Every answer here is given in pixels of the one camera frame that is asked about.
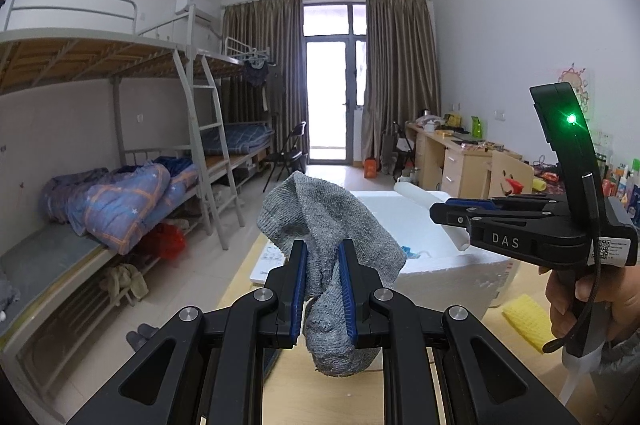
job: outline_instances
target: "brown curtain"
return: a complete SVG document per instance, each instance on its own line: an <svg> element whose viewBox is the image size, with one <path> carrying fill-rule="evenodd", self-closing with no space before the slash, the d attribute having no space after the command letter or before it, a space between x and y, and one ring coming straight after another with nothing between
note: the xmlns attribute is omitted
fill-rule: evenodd
<svg viewBox="0 0 640 425"><path fill-rule="evenodd" d="M233 37L258 49L269 48L276 66L267 86L271 122L278 149L287 134L301 121L308 121L306 101L305 43L302 31L302 0L259 0L227 6L223 37ZM261 121L261 87L244 80L224 80L221 97L226 122ZM308 151L308 134L302 141Z"/></svg>
<svg viewBox="0 0 640 425"><path fill-rule="evenodd" d="M440 114L440 76L427 0L367 0L367 85L362 157L422 109Z"/></svg>

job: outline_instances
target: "glass door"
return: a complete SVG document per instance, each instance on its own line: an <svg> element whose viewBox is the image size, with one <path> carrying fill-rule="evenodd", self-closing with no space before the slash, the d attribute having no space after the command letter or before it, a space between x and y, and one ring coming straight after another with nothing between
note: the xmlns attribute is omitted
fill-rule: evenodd
<svg viewBox="0 0 640 425"><path fill-rule="evenodd" d="M346 43L306 43L311 161L347 160L346 71Z"/></svg>

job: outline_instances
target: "white label sticker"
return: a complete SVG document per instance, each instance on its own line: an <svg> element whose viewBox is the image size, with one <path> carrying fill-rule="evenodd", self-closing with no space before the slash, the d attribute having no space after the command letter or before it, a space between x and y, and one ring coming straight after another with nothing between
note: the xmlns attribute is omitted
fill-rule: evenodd
<svg viewBox="0 0 640 425"><path fill-rule="evenodd" d="M599 240L600 258L603 264L610 264L622 268L626 264L631 248L630 239L620 239L619 237L601 237ZM589 254L588 264L593 264L593 243Z"/></svg>

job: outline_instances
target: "styrofoam box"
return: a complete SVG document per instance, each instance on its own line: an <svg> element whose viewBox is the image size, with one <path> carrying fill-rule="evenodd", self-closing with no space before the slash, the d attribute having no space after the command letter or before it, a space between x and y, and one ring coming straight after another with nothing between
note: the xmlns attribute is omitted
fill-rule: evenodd
<svg viewBox="0 0 640 425"><path fill-rule="evenodd" d="M414 304L444 311L461 305L482 319L507 273L508 258L475 246L458 251L429 210L396 192L353 192L400 246L420 253L407 259L394 289ZM433 202L449 198L428 192Z"/></svg>

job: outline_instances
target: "metal screw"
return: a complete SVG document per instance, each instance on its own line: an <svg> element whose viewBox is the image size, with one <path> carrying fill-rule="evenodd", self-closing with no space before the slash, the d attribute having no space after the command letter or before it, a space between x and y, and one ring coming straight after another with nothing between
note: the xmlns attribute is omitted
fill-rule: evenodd
<svg viewBox="0 0 640 425"><path fill-rule="evenodd" d="M373 296L378 300L391 300L394 297L393 291L387 288L378 288L373 292Z"/></svg>
<svg viewBox="0 0 640 425"><path fill-rule="evenodd" d="M188 307L182 308L178 316L180 316L180 320L183 322L191 322L198 316L198 313L200 313L198 308Z"/></svg>
<svg viewBox="0 0 640 425"><path fill-rule="evenodd" d="M260 300L261 302L270 300L271 297L273 297L273 291L271 291L269 288L258 288L256 291L254 291L254 299Z"/></svg>
<svg viewBox="0 0 640 425"><path fill-rule="evenodd" d="M454 320L465 320L469 316L469 312L462 306L452 306L449 308L449 316Z"/></svg>

